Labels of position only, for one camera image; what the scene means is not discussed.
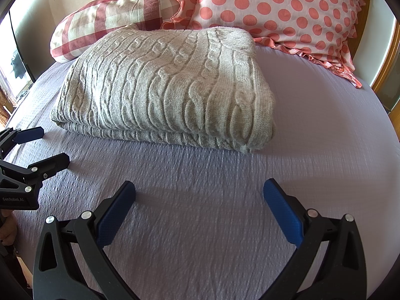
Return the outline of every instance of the blue gripper pad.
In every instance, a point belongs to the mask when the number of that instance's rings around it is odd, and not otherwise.
[[[96,244],[99,248],[110,245],[136,198],[135,185],[125,181],[119,194],[97,224]]]
[[[41,139],[45,135],[45,130],[43,128],[39,127],[34,127],[31,129],[26,129],[23,131],[19,131],[12,141],[17,144],[22,144],[34,140]]]
[[[264,183],[263,195],[287,241],[299,248],[304,238],[303,224],[285,200],[285,192],[271,178]]]

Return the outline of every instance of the cable knit sweater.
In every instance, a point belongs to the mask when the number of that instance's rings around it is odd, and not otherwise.
[[[50,117],[100,138],[248,152],[273,136],[273,105],[246,31],[126,26],[72,65]]]

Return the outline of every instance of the bed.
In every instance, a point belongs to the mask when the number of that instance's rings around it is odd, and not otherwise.
[[[306,59],[260,45],[257,60],[276,98],[277,130],[254,154],[64,131],[49,112],[73,61],[52,65],[8,124],[46,133],[15,147],[7,161],[26,167],[61,152],[71,158],[68,170],[44,182],[39,210],[15,214],[15,245],[27,266],[48,215],[74,218],[130,180],[135,206],[105,252],[141,299],[257,299],[295,250],[262,197],[274,177],[305,208],[354,215],[372,294],[400,250],[400,145],[391,122],[367,84],[355,89]]]

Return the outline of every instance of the polka dot pillow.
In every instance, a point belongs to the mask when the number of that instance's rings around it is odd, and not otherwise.
[[[242,28],[258,43],[307,57],[361,87],[353,75],[347,38],[356,37],[354,25],[363,0],[178,1],[181,9],[171,20],[174,28]]]

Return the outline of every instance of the plaid pillow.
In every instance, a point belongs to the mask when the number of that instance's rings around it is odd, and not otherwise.
[[[73,60],[109,32],[129,24],[140,30],[160,29],[179,6],[177,0],[94,0],[59,23],[51,37],[51,56],[60,63]]]

